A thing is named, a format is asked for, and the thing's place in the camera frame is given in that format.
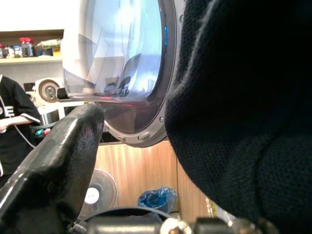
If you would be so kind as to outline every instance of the glass jar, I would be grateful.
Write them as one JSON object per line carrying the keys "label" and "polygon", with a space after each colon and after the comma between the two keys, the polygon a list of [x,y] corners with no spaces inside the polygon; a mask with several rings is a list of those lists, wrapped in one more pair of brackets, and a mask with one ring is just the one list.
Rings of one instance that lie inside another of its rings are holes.
{"label": "glass jar", "polygon": [[23,57],[35,56],[34,47],[33,47],[34,39],[32,39],[32,38],[20,38],[19,41],[20,41],[20,46],[21,46]]}
{"label": "glass jar", "polygon": [[5,48],[5,45],[0,43],[0,59],[5,59],[4,48]]}
{"label": "glass jar", "polygon": [[7,45],[4,48],[4,53],[5,53],[5,57],[7,59],[14,59],[15,58],[14,47],[12,45]]}

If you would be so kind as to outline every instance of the wall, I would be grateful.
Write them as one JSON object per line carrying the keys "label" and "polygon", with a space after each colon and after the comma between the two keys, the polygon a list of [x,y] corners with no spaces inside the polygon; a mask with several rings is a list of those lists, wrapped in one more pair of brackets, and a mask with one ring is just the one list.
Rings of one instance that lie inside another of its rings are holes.
{"label": "wall", "polygon": [[62,78],[62,63],[38,63],[0,66],[0,74],[7,76],[23,87],[23,83],[35,82],[41,78]]}
{"label": "wall", "polygon": [[1,0],[0,31],[63,29],[78,0]]}

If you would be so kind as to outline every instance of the hand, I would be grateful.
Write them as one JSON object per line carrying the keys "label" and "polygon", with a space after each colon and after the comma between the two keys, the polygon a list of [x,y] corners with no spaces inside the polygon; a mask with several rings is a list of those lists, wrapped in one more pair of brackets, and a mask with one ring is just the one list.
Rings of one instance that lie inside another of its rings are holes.
{"label": "hand", "polygon": [[6,130],[7,127],[9,126],[10,126],[10,119],[8,118],[0,119],[0,132]]}

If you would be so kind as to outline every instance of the white cable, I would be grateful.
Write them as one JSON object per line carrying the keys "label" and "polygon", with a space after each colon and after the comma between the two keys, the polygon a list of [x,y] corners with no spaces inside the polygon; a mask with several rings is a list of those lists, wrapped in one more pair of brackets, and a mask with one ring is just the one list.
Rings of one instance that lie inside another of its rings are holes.
{"label": "white cable", "polygon": [[[4,101],[3,101],[2,97],[1,97],[1,95],[0,95],[0,101],[1,101],[1,104],[2,104],[2,106],[4,108],[4,114],[5,114],[5,105],[4,105]],[[23,133],[21,133],[21,131],[19,130],[19,128],[15,124],[14,124],[14,127],[18,131],[20,136],[27,142],[27,144],[29,144],[30,147],[35,148],[35,146],[32,143],[29,142],[29,140],[23,135]]]}

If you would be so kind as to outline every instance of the black shirt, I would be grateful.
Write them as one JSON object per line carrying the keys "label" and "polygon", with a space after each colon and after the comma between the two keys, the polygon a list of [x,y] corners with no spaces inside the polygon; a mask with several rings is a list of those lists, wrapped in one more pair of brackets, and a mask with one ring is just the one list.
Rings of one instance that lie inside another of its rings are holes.
{"label": "black shirt", "polygon": [[310,0],[188,0],[165,125],[191,180],[240,218],[312,233]]}
{"label": "black shirt", "polygon": [[[40,115],[25,91],[15,81],[0,75],[0,119],[23,116],[40,123]],[[18,129],[33,144],[29,124],[18,125]],[[32,148],[20,136],[14,126],[0,134],[0,172],[12,174]]]}

